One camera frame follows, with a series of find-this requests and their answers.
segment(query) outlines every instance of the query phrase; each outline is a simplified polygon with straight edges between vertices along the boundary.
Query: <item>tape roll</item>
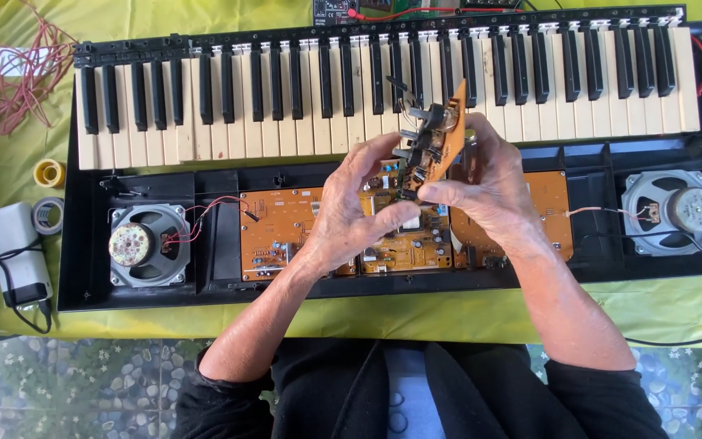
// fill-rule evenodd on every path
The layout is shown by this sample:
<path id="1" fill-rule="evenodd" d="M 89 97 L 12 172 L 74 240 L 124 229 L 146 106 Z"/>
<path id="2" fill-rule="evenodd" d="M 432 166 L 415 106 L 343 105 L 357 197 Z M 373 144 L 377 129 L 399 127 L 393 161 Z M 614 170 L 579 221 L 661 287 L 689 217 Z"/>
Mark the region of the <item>tape roll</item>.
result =
<path id="1" fill-rule="evenodd" d="M 51 226 L 48 214 L 51 209 L 58 209 L 58 220 Z M 64 225 L 64 200 L 59 197 L 45 197 L 38 201 L 31 210 L 31 223 L 40 235 L 56 235 Z"/>
<path id="2" fill-rule="evenodd" d="M 42 187 L 61 187 L 66 178 L 66 168 L 61 162 L 43 159 L 34 166 L 34 182 Z"/>

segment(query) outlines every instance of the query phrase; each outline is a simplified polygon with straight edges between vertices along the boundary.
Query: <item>yellow-green table cover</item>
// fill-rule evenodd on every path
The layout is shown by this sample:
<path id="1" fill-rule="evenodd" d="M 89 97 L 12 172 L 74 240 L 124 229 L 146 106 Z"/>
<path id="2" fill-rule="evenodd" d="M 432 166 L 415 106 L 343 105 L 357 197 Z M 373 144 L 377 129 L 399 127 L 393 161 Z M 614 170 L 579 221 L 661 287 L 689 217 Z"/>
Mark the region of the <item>yellow-green table cover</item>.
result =
<path id="1" fill-rule="evenodd" d="M 552 9 L 552 0 L 533 0 Z M 562 0 L 566 8 L 647 5 L 656 0 Z M 702 1 L 689 0 L 688 17 L 702 20 Z M 311 0 L 33 0 L 40 15 L 77 41 L 114 41 L 170 33 L 206 34 L 311 25 Z M 0 0 L 0 44 L 31 45 L 37 29 L 19 0 Z M 53 127 L 28 119 L 12 135 L 0 136 L 0 207 L 34 203 L 62 190 L 34 184 L 38 160 L 65 161 L 73 76 L 63 78 L 43 104 Z M 209 166 L 246 165 L 243 161 Z M 60 237 L 44 239 L 54 285 L 59 276 Z M 68 252 L 85 252 L 71 248 Z M 585 285 L 622 333 L 648 341 L 702 337 L 702 276 Z M 170 309 L 54 313 L 54 337 L 214 337 L 245 304 Z M 44 325 L 36 309 L 25 313 Z M 0 334 L 30 334 L 5 308 L 0 291 Z M 288 329 L 290 337 L 384 337 L 414 340 L 537 343 L 518 290 L 464 291 L 306 301 Z"/>

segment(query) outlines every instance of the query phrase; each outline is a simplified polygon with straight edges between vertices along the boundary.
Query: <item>pebble pattern floor tile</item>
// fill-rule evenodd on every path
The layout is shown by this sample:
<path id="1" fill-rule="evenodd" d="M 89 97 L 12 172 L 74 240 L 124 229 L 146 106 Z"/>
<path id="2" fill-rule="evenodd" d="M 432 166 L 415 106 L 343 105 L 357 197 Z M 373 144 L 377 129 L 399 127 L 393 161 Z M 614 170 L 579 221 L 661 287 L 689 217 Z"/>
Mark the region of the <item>pebble pattern floor tile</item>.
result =
<path id="1" fill-rule="evenodd" d="M 0 439 L 168 439 L 175 401 L 212 340 L 0 342 Z M 544 382 L 548 356 L 527 347 Z M 702 439 L 702 349 L 633 348 L 642 387 L 674 439 Z M 278 395 L 265 392 L 274 408 Z"/>

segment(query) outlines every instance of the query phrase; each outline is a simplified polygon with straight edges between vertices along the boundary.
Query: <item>gray duct tape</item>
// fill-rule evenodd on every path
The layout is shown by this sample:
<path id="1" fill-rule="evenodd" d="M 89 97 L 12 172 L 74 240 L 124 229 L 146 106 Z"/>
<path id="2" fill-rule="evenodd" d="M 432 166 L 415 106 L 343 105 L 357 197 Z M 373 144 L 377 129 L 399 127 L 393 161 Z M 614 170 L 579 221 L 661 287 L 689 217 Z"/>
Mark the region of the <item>gray duct tape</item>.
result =
<path id="1" fill-rule="evenodd" d="M 48 213 L 51 209 L 58 209 L 58 222 L 51 226 Z M 64 224 L 64 200 L 58 197 L 45 197 L 38 201 L 31 210 L 31 223 L 40 235 L 56 235 Z"/>

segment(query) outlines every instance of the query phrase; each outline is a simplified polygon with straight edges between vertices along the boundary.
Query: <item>yellow tape roll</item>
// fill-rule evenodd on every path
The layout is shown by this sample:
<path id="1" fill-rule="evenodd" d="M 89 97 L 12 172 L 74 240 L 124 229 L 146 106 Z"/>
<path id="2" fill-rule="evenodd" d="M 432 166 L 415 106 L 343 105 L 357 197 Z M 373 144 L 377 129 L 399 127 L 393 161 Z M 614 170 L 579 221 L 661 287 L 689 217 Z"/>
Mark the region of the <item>yellow tape roll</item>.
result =
<path id="1" fill-rule="evenodd" d="M 42 187 L 61 187 L 66 178 L 66 168 L 61 162 L 43 159 L 34 166 L 34 181 Z"/>

